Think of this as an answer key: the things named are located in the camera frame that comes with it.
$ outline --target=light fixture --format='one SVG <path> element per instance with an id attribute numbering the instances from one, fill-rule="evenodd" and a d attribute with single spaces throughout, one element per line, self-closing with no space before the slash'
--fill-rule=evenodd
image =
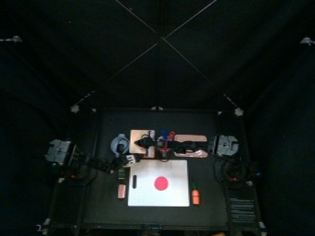
<path id="1" fill-rule="evenodd" d="M 308 44 L 308 46 L 311 46 L 311 43 L 313 43 L 313 44 L 315 44 L 315 41 L 312 41 L 312 40 L 311 40 L 311 38 L 308 38 L 308 37 L 304 37 L 304 39 L 300 41 L 300 43 L 307 43 L 307 44 Z"/>

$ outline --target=black mat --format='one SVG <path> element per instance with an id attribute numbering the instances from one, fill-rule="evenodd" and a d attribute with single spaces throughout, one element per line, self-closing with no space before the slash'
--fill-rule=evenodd
<path id="1" fill-rule="evenodd" d="M 117 134 L 129 137 L 132 129 L 153 129 L 156 135 L 165 129 L 176 134 L 210 137 L 216 133 L 214 116 L 216 113 L 210 112 L 102 111 L 98 116 L 96 156 L 112 159 L 110 141 Z M 126 206 L 128 199 L 117 199 L 116 174 L 108 175 L 98 171 L 86 195 L 84 225 L 222 229 L 226 226 L 225 200 L 221 186 L 213 180 L 212 162 L 212 158 L 188 159 L 188 178 L 197 182 L 200 192 L 200 205 L 189 207 Z"/>

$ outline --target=red object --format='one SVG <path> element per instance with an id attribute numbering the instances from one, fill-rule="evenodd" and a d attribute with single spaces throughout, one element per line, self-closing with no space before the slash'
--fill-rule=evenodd
<path id="1" fill-rule="evenodd" d="M 173 138 L 174 138 L 174 132 L 170 132 L 169 135 L 168 135 L 168 137 L 166 137 L 166 140 L 168 140 L 168 141 L 172 141 Z"/>
<path id="2" fill-rule="evenodd" d="M 117 198 L 122 199 L 124 198 L 124 193 L 125 193 L 125 185 L 120 184 L 117 186 Z"/>
<path id="3" fill-rule="evenodd" d="M 158 191 L 164 191 L 164 189 L 168 187 L 166 178 L 162 176 L 157 177 L 154 180 L 153 186 Z"/>

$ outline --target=red circle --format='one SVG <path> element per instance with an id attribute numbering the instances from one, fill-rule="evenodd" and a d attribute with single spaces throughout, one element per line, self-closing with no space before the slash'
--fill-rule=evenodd
<path id="1" fill-rule="evenodd" d="M 153 186 L 158 191 L 164 191 L 164 189 L 168 187 L 166 178 L 162 176 L 157 177 L 154 180 Z"/>

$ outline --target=black wall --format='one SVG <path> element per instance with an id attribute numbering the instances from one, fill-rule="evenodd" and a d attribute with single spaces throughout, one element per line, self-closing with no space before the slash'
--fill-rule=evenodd
<path id="1" fill-rule="evenodd" d="M 307 48 L 246 111 L 260 210 L 276 235 L 313 235 L 315 50 Z"/>

